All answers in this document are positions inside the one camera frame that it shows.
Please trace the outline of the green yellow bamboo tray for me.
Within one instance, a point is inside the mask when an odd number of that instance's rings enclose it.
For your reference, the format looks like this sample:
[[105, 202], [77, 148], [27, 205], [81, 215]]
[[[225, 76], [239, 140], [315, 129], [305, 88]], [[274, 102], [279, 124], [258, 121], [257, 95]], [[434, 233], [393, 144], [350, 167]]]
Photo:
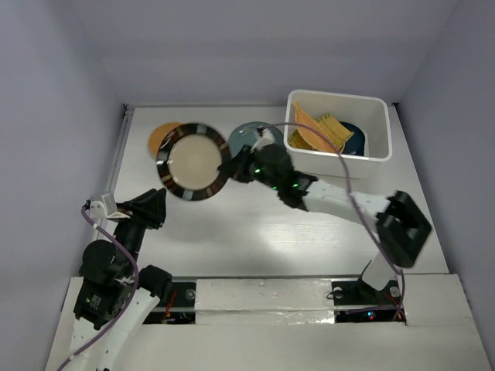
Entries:
[[[305, 111], [298, 110], [295, 113], [295, 121], [317, 130], [328, 141], [331, 141], [340, 153], [343, 152], [346, 143], [353, 137], [353, 132], [346, 129], [331, 114], [314, 119]], [[288, 143], [293, 148], [335, 153], [332, 146], [306, 128], [297, 127], [288, 138]]]

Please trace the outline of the orange fish-shaped woven basket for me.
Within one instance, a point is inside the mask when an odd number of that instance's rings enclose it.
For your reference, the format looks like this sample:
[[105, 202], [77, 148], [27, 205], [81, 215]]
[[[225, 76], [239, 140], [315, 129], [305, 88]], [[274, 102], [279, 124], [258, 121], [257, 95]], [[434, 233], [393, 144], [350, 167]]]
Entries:
[[334, 133], [324, 123], [317, 122], [298, 103], [293, 103], [294, 118], [301, 138], [315, 151], [336, 153], [338, 146]]

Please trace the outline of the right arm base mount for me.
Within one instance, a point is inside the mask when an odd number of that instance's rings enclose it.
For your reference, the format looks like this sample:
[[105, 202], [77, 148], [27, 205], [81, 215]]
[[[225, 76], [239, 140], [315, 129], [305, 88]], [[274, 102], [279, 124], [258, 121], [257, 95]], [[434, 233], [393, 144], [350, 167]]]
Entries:
[[333, 304], [336, 323], [407, 323], [403, 274], [390, 279], [380, 290], [361, 277], [332, 278], [330, 283], [326, 299]]

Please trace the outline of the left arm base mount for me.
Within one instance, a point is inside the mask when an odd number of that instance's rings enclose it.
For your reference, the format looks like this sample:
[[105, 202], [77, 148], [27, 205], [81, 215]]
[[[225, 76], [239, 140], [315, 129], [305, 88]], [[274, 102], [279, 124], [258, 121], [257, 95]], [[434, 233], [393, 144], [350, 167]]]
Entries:
[[191, 325], [196, 322], [196, 282], [175, 281], [165, 301], [144, 320], [145, 325]]

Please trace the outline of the dark blue leaf plate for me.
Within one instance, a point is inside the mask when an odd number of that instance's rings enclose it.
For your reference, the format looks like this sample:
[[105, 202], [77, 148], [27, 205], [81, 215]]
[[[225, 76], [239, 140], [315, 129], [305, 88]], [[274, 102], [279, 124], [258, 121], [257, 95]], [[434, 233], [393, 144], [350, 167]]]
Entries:
[[341, 153], [343, 155], [364, 156], [366, 144], [364, 132], [354, 124], [345, 121], [341, 121], [340, 123], [352, 133], [352, 136], [346, 141]]

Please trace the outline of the round orange woven plate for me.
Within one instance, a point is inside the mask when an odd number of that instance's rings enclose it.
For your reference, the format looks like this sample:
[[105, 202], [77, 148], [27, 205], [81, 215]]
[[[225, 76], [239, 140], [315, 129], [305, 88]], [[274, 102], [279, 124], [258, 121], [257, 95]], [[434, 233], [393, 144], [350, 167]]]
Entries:
[[158, 126], [148, 137], [148, 149], [151, 154], [156, 155], [163, 139], [170, 131], [182, 125], [181, 122], [168, 122]]

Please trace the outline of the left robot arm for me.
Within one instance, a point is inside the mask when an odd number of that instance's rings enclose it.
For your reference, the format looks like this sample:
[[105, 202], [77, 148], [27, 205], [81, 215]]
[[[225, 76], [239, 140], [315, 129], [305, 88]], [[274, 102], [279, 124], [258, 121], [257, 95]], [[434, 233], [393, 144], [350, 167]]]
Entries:
[[244, 146], [236, 155], [229, 148], [216, 147], [210, 160], [213, 178], [206, 185], [193, 187], [186, 175], [199, 173], [181, 158], [177, 145], [163, 144], [156, 156], [156, 167], [163, 189], [149, 191], [124, 203], [114, 205], [116, 212], [107, 218], [117, 223], [108, 233], [95, 223], [90, 214], [96, 209], [93, 201], [81, 210], [85, 220], [103, 234], [103, 240], [87, 245], [83, 253], [80, 276], [83, 283], [74, 306], [75, 339], [83, 345], [63, 362], [77, 370], [115, 370], [121, 354], [134, 331], [157, 305], [172, 304], [175, 292], [172, 275], [158, 267], [137, 266], [146, 230], [157, 230], [166, 221], [166, 195], [172, 193], [186, 201], [201, 201], [218, 193], [233, 179], [240, 183], [260, 182], [273, 188], [282, 202], [306, 210], [303, 202], [309, 187], [316, 182], [313, 175], [294, 170], [286, 150], [268, 145], [260, 150]]

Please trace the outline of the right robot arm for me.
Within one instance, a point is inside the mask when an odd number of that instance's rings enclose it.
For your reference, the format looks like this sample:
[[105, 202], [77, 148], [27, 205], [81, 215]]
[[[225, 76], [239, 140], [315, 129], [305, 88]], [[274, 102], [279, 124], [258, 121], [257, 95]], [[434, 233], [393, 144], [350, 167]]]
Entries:
[[347, 274], [345, 224], [355, 223], [378, 248], [356, 284], [357, 297], [373, 303], [386, 277], [415, 265], [432, 230], [407, 193], [329, 184], [296, 171], [278, 145], [242, 148], [205, 189], [193, 189], [195, 179], [179, 154], [162, 150], [155, 161], [123, 165], [115, 188], [120, 200], [150, 189], [166, 194], [164, 227], [145, 239], [145, 252], [184, 277]]

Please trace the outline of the striped rim round plate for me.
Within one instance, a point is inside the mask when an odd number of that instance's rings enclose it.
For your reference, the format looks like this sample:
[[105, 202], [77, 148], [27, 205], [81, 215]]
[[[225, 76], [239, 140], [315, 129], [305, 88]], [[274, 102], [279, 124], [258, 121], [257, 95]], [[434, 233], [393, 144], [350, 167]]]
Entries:
[[207, 124], [187, 123], [172, 129], [162, 140], [155, 166], [164, 188], [186, 201], [215, 196], [228, 176], [218, 168], [231, 160], [224, 137]]

